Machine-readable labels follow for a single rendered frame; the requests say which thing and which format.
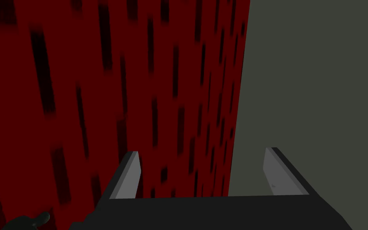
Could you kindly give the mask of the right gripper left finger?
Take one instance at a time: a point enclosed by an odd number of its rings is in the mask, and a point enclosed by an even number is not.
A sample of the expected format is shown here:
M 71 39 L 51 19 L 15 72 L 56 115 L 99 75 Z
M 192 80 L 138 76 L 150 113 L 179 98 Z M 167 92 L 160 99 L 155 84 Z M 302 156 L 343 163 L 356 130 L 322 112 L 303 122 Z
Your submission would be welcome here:
M 101 199 L 135 198 L 141 174 L 138 151 L 127 152 L 106 186 Z

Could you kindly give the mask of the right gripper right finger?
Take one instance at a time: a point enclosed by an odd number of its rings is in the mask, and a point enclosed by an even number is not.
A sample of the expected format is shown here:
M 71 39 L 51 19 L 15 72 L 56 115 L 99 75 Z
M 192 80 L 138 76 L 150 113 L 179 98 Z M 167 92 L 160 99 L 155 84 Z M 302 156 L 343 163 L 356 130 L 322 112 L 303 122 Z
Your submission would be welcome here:
M 318 193 L 277 147 L 265 149 L 263 171 L 274 195 Z

